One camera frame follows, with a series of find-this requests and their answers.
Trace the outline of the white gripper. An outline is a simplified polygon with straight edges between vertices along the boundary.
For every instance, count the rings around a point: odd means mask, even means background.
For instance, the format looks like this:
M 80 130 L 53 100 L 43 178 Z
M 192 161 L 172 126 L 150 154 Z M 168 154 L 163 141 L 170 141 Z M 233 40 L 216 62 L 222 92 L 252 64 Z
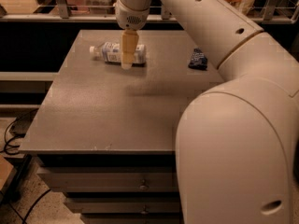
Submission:
M 135 58 L 139 35 L 137 31 L 144 27 L 150 14 L 151 0 L 117 0 L 116 20 L 121 34 L 121 68 L 130 69 Z

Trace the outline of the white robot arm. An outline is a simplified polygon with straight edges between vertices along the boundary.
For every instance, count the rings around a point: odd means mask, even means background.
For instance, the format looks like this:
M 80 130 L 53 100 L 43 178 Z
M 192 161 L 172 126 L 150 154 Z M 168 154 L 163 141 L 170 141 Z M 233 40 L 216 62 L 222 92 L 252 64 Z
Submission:
M 151 0 L 117 0 L 124 66 Z M 223 78 L 176 131 L 185 224 L 292 224 L 298 62 L 224 0 L 161 0 Z

